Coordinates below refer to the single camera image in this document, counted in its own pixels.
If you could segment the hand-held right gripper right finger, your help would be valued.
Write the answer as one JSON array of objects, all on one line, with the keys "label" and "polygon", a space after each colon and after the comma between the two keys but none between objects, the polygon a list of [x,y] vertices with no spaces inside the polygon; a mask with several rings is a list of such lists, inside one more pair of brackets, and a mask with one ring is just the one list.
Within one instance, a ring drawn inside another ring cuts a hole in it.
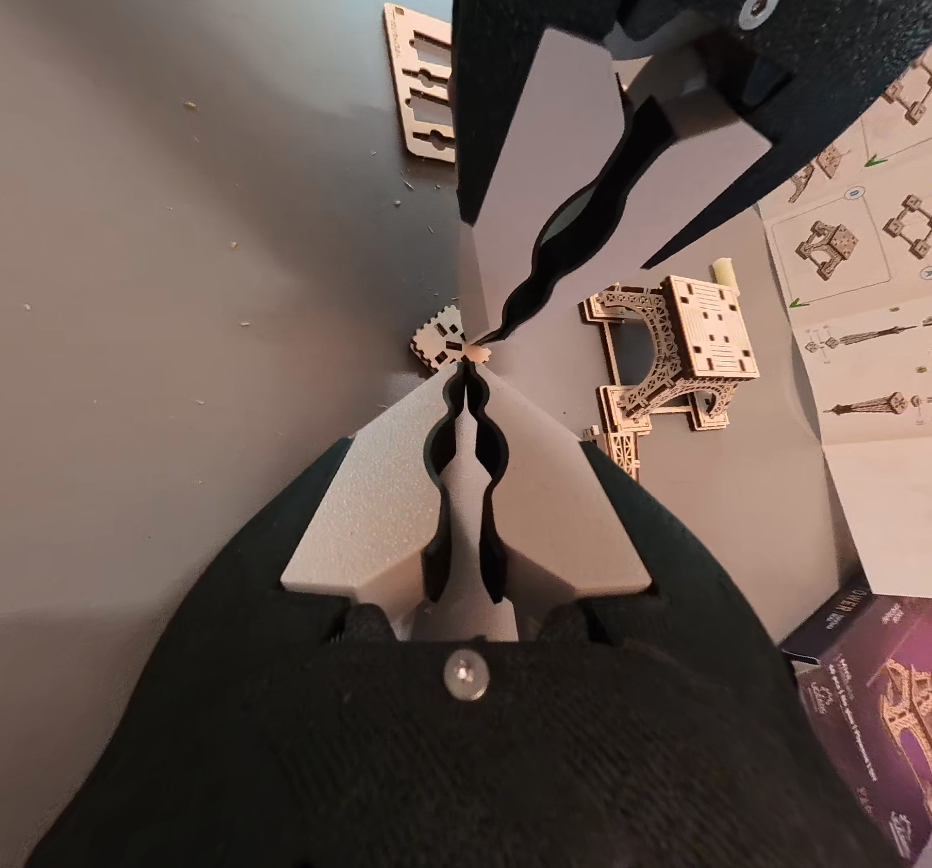
[{"label": "hand-held right gripper right finger", "polygon": [[495,602],[566,604],[641,592],[649,574],[580,441],[486,367],[466,366],[488,474],[479,562]]}]

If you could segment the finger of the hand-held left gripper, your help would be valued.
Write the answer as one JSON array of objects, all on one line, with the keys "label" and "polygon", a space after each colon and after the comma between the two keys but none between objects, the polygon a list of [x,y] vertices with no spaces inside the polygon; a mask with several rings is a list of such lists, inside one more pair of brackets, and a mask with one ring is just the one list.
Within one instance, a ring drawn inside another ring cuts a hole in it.
[{"label": "finger of the hand-held left gripper", "polygon": [[574,219],[624,129],[611,53],[548,28],[530,68],[477,220],[460,221],[459,308],[467,337],[502,322],[535,248]]},{"label": "finger of the hand-held left gripper", "polygon": [[498,342],[551,300],[580,300],[646,267],[771,144],[710,88],[626,107],[623,134],[597,171],[555,208],[534,240],[481,244],[486,323]]}]

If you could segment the laser-cut wooden parts sheet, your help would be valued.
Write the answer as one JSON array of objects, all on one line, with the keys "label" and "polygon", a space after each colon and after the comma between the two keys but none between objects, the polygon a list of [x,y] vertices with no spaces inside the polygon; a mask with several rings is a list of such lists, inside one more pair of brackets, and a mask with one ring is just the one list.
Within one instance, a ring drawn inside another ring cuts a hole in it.
[{"label": "laser-cut wooden parts sheet", "polygon": [[390,2],[383,23],[404,145],[413,156],[452,164],[451,25]]}]

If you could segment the purple tower kit box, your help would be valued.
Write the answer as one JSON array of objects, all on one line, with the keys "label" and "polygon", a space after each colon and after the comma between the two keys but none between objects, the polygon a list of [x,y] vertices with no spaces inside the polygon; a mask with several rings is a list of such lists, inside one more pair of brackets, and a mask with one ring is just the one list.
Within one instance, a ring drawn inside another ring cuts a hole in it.
[{"label": "purple tower kit box", "polygon": [[780,644],[833,766],[910,866],[931,858],[931,601],[857,575]]}]

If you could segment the wooden tower model base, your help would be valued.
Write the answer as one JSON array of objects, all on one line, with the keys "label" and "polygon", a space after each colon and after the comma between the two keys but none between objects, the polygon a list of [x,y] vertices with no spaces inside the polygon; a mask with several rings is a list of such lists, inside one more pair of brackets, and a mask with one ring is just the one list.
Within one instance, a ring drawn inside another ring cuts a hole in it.
[{"label": "wooden tower model base", "polygon": [[[614,284],[586,299],[582,314],[603,329],[612,382],[599,387],[599,404],[609,433],[648,434],[651,417],[680,414],[682,399],[693,431],[722,430],[738,386],[760,376],[739,293],[726,284],[674,275],[654,288]],[[649,338],[649,368],[628,384],[617,352],[634,331]]]}]

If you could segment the small toothed wooden square plate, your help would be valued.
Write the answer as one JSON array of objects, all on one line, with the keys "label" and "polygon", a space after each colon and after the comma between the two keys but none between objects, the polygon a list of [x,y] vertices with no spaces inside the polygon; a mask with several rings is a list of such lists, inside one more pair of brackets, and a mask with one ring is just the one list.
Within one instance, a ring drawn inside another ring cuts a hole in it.
[{"label": "small toothed wooden square plate", "polygon": [[414,333],[410,349],[432,371],[463,361],[484,365],[491,357],[490,349],[466,339],[460,309],[452,304]]}]

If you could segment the wooden tower model spire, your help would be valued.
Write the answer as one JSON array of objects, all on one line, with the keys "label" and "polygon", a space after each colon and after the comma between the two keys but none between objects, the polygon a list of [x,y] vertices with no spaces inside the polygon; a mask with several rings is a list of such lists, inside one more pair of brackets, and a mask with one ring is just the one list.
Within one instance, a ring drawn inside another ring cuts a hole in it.
[{"label": "wooden tower model spire", "polygon": [[602,431],[593,425],[583,430],[583,442],[590,442],[608,456],[635,482],[640,482],[639,434],[630,430]]}]

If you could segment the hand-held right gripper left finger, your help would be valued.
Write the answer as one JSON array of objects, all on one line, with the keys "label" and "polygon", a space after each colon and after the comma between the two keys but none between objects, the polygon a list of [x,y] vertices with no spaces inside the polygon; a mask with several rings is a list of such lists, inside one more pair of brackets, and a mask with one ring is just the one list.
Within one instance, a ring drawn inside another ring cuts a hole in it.
[{"label": "hand-held right gripper left finger", "polygon": [[436,603],[449,582],[461,364],[356,432],[281,577],[284,589],[355,603]]}]

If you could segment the grey desk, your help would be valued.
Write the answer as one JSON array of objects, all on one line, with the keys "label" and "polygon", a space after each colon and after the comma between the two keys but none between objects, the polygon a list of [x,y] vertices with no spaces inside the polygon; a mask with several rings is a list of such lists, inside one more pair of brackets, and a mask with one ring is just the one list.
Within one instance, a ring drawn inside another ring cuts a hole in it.
[{"label": "grey desk", "polygon": [[[2,620],[22,865],[901,866],[739,585],[601,451],[649,587],[491,599],[472,362],[439,601],[283,588],[350,440],[438,372],[410,342],[459,308],[457,142],[440,194],[422,167],[390,207],[405,179],[365,152],[394,141],[394,109],[368,107],[375,0],[299,6],[297,98],[228,47],[214,14],[242,26],[250,0],[202,1],[2,0],[2,601],[35,585]],[[596,44],[623,113],[704,88],[732,107],[722,55],[751,104],[778,81],[692,11]],[[477,365],[555,419],[592,383],[570,356],[600,350],[579,304],[683,250],[465,336]]]}]

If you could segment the paper assembly instruction sheet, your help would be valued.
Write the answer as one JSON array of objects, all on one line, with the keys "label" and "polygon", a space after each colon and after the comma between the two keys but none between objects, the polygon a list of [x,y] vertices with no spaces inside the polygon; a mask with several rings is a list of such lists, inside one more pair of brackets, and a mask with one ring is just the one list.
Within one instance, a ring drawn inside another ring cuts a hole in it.
[{"label": "paper assembly instruction sheet", "polygon": [[930,598],[931,50],[759,213],[870,587]]}]

